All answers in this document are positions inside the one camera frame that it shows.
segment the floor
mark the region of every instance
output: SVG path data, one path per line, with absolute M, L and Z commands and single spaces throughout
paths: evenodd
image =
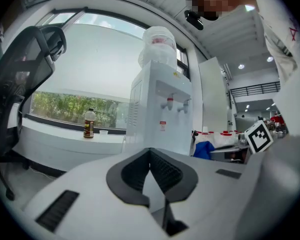
M 31 167 L 25 170 L 21 163 L 1 163 L 0 170 L 15 194 L 13 204 L 21 210 L 24 210 L 36 193 L 55 179 L 35 171 Z M 6 188 L 1 180 L 0 196 L 6 197 Z

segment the ceiling light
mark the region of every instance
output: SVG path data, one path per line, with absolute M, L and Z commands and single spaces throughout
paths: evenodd
M 245 5 L 245 9 L 246 9 L 247 12 L 250 12 L 250 11 L 254 10 L 255 7 L 251 6 L 251 5 Z

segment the windowsill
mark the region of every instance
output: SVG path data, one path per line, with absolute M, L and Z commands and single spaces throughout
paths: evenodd
M 23 118 L 20 140 L 13 149 L 31 161 L 66 172 L 122 152 L 124 135 L 95 133 L 94 138 L 87 139 L 83 134 L 83 129 L 64 129 Z

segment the chair leg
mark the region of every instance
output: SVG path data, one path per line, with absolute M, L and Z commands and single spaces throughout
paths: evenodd
M 2 181 L 3 185 L 4 185 L 5 188 L 6 188 L 5 196 L 6 196 L 9 200 L 11 200 L 11 201 L 15 200 L 15 194 L 13 193 L 13 191 L 11 190 L 11 188 L 8 186 L 8 184 L 7 184 L 6 180 L 4 179 L 4 177 L 3 177 L 2 173 L 1 173 L 1 171 L 0 171 L 0 180 Z

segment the ceiling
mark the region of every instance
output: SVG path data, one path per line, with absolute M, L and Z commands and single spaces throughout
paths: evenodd
M 142 0 L 165 12 L 179 22 L 202 46 L 206 57 L 217 57 L 231 80 L 232 77 L 275 67 L 268 63 L 270 56 L 264 39 L 264 30 L 256 10 L 247 12 L 240 6 L 231 13 L 225 13 L 216 21 L 201 19 L 204 30 L 199 31 L 189 24 L 184 16 L 185 0 Z M 246 64 L 239 70 L 240 64 Z
M 275 111 L 277 110 L 277 106 L 271 106 L 274 103 L 272 99 L 263 99 L 263 100 L 254 100 L 248 102 L 237 102 L 236 108 L 238 113 L 245 112 L 247 109 L 247 105 L 249 105 L 248 111 L 267 111 L 267 108 L 270 110 Z

